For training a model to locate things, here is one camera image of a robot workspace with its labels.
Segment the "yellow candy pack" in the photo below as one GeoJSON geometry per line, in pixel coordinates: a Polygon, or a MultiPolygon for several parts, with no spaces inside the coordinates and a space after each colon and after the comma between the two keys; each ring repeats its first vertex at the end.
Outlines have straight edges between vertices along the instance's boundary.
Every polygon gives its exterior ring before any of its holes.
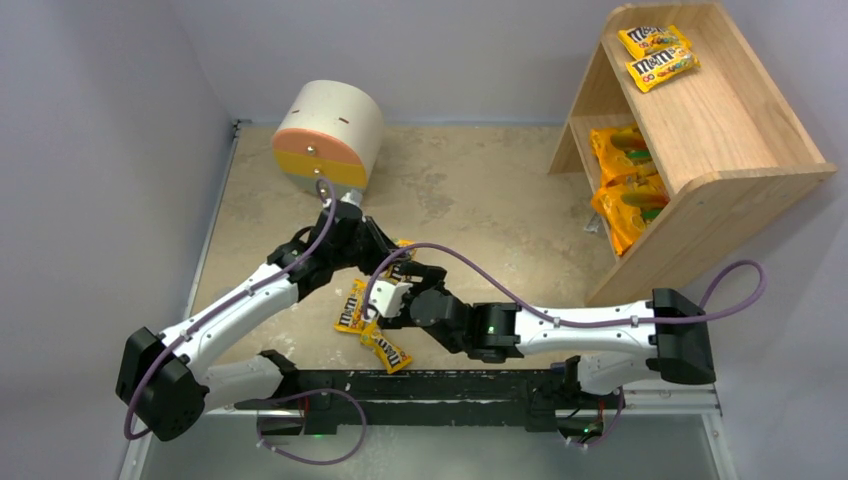
{"type": "MultiPolygon", "coordinates": [[[[399,248],[406,248],[407,246],[414,244],[414,241],[412,240],[399,238],[393,238],[392,241],[399,248]]],[[[406,261],[413,260],[416,255],[416,252],[416,249],[408,249],[407,251],[405,251],[402,255],[398,256],[392,263],[389,264],[387,269],[381,274],[381,277],[391,283],[406,281],[408,277],[401,274],[400,266],[406,261]]]]}
{"type": "Polygon", "coordinates": [[[685,48],[692,46],[692,42],[675,25],[641,26],[618,30],[617,38],[633,59],[641,59],[672,46],[685,48]]]}

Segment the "yellow m&m pack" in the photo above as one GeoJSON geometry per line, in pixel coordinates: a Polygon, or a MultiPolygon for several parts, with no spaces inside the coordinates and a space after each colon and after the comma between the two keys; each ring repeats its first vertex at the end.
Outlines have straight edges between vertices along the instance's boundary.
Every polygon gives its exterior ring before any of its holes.
{"type": "Polygon", "coordinates": [[[361,318],[361,304],[365,287],[364,280],[353,280],[351,288],[345,295],[342,309],[334,321],[333,328],[336,331],[356,335],[364,331],[367,321],[361,318]]]}
{"type": "Polygon", "coordinates": [[[388,374],[400,372],[413,361],[410,355],[382,333],[376,322],[367,324],[360,336],[360,342],[376,355],[388,374]]]}

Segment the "yellow M&M pack front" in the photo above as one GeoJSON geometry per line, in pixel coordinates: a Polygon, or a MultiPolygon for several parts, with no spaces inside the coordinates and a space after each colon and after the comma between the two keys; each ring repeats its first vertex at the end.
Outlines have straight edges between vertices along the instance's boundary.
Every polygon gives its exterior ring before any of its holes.
{"type": "Polygon", "coordinates": [[[376,322],[367,324],[360,336],[360,342],[376,355],[388,374],[400,372],[413,361],[410,355],[382,333],[376,322]]]}

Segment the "large orange candy bag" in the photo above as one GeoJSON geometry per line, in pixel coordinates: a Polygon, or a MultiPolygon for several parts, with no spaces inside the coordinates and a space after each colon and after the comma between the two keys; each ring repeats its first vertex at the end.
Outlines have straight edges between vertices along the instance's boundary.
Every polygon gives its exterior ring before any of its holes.
{"type": "Polygon", "coordinates": [[[607,127],[589,131],[589,145],[600,168],[599,186],[626,183],[658,173],[639,126],[607,127]]]}
{"type": "Polygon", "coordinates": [[[645,181],[601,187],[594,194],[591,205],[609,225],[615,254],[623,256],[668,201],[661,185],[645,181]]]}

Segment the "yellow candy pack horizontal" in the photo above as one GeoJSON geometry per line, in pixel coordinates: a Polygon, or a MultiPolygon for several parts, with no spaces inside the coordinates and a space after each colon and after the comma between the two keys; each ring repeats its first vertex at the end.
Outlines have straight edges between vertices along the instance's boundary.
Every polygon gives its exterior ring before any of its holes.
{"type": "Polygon", "coordinates": [[[686,47],[669,47],[625,64],[627,73],[642,93],[700,66],[698,57],[686,47]]]}

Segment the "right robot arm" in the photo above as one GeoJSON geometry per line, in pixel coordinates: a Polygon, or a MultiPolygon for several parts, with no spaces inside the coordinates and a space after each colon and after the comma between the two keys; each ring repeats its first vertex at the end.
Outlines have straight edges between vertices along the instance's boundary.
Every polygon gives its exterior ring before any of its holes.
{"type": "Polygon", "coordinates": [[[468,304],[445,288],[444,269],[409,267],[422,279],[380,280],[370,295],[368,310],[383,329],[417,327],[448,352],[491,364],[571,351],[566,382],[588,395],[641,380],[708,385],[716,379],[705,313],[676,290],[658,288],[647,300],[612,307],[468,304]]]}

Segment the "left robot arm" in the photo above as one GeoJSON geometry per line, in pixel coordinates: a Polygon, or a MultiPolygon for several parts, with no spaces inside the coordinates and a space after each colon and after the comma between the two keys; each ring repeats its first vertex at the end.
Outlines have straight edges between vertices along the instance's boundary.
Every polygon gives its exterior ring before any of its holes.
{"type": "Polygon", "coordinates": [[[340,201],[204,310],[160,333],[146,327],[133,332],[116,384],[127,406],[125,436],[170,441],[209,410],[271,397],[287,369],[281,355],[264,351],[223,366],[216,360],[266,320],[327,285],[336,272],[356,268],[372,274],[398,248],[358,206],[340,201]]]}

